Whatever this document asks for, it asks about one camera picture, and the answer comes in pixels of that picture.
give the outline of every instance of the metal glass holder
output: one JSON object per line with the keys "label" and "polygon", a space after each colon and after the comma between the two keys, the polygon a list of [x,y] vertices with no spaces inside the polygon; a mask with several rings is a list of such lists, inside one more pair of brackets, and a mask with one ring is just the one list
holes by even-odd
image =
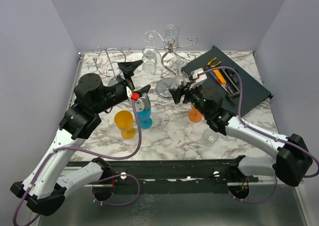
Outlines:
{"label": "metal glass holder", "polygon": [[[118,51],[119,53],[121,53],[123,55],[124,62],[126,62],[126,54],[124,53],[124,50],[123,50],[123,48],[125,48],[125,47],[127,47],[127,45],[122,46],[121,49],[106,48],[106,47],[104,47],[102,49],[101,47],[97,46],[97,48],[100,49],[100,51],[94,52],[92,50],[92,53],[97,54],[97,56],[93,57],[93,64],[89,65],[88,69],[91,66],[94,66],[96,69],[94,72],[99,72],[101,75],[106,76],[110,80],[108,83],[108,86],[112,86],[112,85],[118,83],[119,77],[124,79],[124,76],[123,76],[123,73],[120,71],[119,67],[117,66],[117,63],[119,63],[119,61],[111,60],[108,51],[111,50],[112,53]],[[98,63],[98,59],[101,59],[104,54],[107,58],[107,63],[106,63],[106,65],[101,66],[101,64]]]}
{"label": "metal glass holder", "polygon": [[160,98],[164,99],[164,100],[171,100],[172,99],[172,96],[169,92],[169,89],[170,89],[170,85],[174,79],[174,77],[177,76],[177,73],[174,71],[174,67],[171,66],[171,65],[166,65],[165,62],[168,62],[165,60],[165,58],[167,58],[167,56],[169,54],[173,54],[175,55],[176,57],[179,57],[179,58],[182,58],[184,60],[187,60],[187,61],[192,61],[196,58],[195,55],[191,54],[191,53],[188,53],[187,56],[188,58],[191,58],[191,56],[193,57],[193,59],[187,59],[183,56],[180,56],[179,54],[176,53],[176,51],[178,49],[182,49],[182,48],[186,48],[186,47],[189,47],[189,46],[192,46],[192,45],[195,45],[197,44],[198,42],[198,39],[196,36],[189,36],[187,38],[188,41],[192,41],[193,43],[191,44],[188,44],[188,45],[184,45],[184,46],[176,46],[175,45],[175,41],[176,39],[178,38],[178,36],[176,37],[176,39],[170,39],[170,40],[166,40],[167,43],[165,42],[165,40],[163,39],[163,37],[155,30],[152,30],[152,33],[154,35],[157,34],[160,39],[162,40],[162,42],[164,43],[164,48],[159,48],[159,47],[154,47],[154,46],[147,46],[147,47],[150,47],[150,48],[153,48],[155,49],[156,51],[158,50],[164,50],[165,53],[163,54],[163,56],[161,57],[161,64],[162,66],[166,69],[165,72],[163,72],[159,78],[159,81],[157,82],[157,85],[156,85],[156,93],[159,95]]}

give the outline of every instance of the orange cup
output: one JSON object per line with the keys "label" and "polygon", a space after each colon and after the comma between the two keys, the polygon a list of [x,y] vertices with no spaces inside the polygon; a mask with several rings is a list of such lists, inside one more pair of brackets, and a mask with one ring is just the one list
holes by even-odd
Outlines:
{"label": "orange cup", "polygon": [[122,110],[118,112],[114,117],[116,126],[121,131],[121,135],[124,139],[131,139],[135,136],[135,128],[133,127],[133,115],[130,111]]}
{"label": "orange cup", "polygon": [[203,116],[201,115],[201,113],[198,110],[195,109],[195,106],[191,105],[191,110],[188,114],[188,118],[192,122],[199,122],[199,121],[201,121]]}

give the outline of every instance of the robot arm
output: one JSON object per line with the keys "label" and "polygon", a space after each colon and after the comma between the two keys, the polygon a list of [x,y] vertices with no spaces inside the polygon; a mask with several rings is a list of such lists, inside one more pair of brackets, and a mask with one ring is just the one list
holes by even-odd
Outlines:
{"label": "robot arm", "polygon": [[[101,158],[94,159],[87,166],[74,173],[60,177],[75,151],[60,150],[55,152],[54,150],[63,146],[80,148],[101,123],[99,113],[125,100],[130,100],[128,94],[132,94],[134,90],[131,76],[141,64],[141,60],[119,63],[125,80],[119,78],[119,82],[111,87],[104,86],[97,74],[89,73],[79,79],[79,83],[74,89],[75,103],[65,112],[50,148],[34,171],[23,182],[14,183],[10,189],[17,197],[22,198],[27,189],[31,188],[25,200],[33,212],[45,216],[51,215],[59,209],[65,198],[72,192],[101,178],[103,171],[109,167]],[[136,107],[138,111],[149,108],[147,93],[150,87],[147,85],[141,90],[135,91],[140,95],[136,102],[136,105],[139,106]],[[50,154],[52,156],[42,168],[35,182],[32,183],[34,175]]]}
{"label": "robot arm", "polygon": [[189,83],[177,89],[170,89],[175,104],[178,104],[184,95],[183,103],[193,104],[212,130],[241,139],[271,156],[243,158],[238,169],[245,176],[277,176],[287,185],[298,186],[313,160],[309,155],[282,141],[294,143],[308,151],[302,137],[296,134],[290,137],[275,134],[246,121],[243,121],[243,124],[237,115],[222,108],[223,97],[217,91],[213,88],[202,89],[201,85],[206,79],[203,69],[198,69],[192,72]]}

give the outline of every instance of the table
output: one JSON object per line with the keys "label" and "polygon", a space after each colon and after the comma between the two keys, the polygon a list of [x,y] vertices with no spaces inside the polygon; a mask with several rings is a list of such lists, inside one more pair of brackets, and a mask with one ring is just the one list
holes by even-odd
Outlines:
{"label": "table", "polygon": [[[187,52],[179,53],[181,56],[187,58]],[[200,56],[205,52],[192,53]],[[225,54],[262,83],[251,51],[226,51]],[[94,66],[90,68],[88,66],[93,63],[92,58],[96,56],[93,53],[85,54],[79,77],[95,71]],[[118,53],[111,53],[110,56],[116,61],[124,60],[123,56]],[[127,61],[136,61],[141,58],[141,52],[127,53]],[[103,60],[102,64],[106,63],[106,57],[103,57]],[[191,109],[190,104],[183,105],[180,103],[175,105],[172,100],[163,100],[156,94],[156,83],[164,71],[165,69],[158,61],[158,67],[154,75],[144,73],[142,67],[139,67],[135,71],[135,76],[132,77],[137,89],[146,84],[151,85],[149,98],[152,106],[151,118],[153,125],[149,129],[142,130],[141,149],[130,160],[229,159],[236,158],[239,155],[251,157],[266,155],[263,151],[239,139],[221,134],[219,134],[218,141],[214,143],[213,147],[203,149],[200,145],[200,139],[204,130],[208,129],[205,121],[193,123],[189,120],[187,115]],[[101,75],[101,78],[103,83],[107,85],[109,79],[103,75]],[[101,113],[102,123],[95,129],[82,148],[112,156],[125,156],[133,152],[138,142],[138,135],[136,134],[133,139],[124,140],[120,130],[114,123],[114,116],[121,110],[133,112],[130,103],[127,101],[114,107],[110,114]],[[244,119],[277,133],[277,127],[268,100],[265,100],[251,110],[245,115]],[[92,155],[76,152],[71,160],[90,161],[93,158],[94,156]]]}

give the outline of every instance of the black mat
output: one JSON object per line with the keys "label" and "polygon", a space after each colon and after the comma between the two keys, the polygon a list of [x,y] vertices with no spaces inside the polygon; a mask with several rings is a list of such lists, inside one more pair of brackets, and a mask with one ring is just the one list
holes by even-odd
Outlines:
{"label": "black mat", "polygon": [[[195,60],[188,63],[186,66],[182,68],[182,72],[190,75],[190,73],[198,68],[203,68],[207,65],[207,63],[217,57],[213,64],[217,64],[221,61],[220,66],[229,66],[233,69],[237,69],[238,73],[243,81],[243,104],[241,108],[242,116],[247,114],[253,108],[255,108],[259,103],[264,101],[266,98],[271,99],[273,95],[267,90],[263,85],[261,85],[257,80],[255,80],[252,76],[250,76],[245,70],[243,70],[239,65],[237,65],[232,59],[230,59],[227,55],[225,55],[220,49],[214,46],[210,51],[196,58]],[[224,97],[223,108],[238,114],[238,103],[239,97],[233,99],[236,103],[234,105],[230,101],[225,98],[227,94],[226,91],[218,85],[218,83],[208,74],[207,80],[203,83],[203,88],[206,87],[215,87],[216,91]]]}

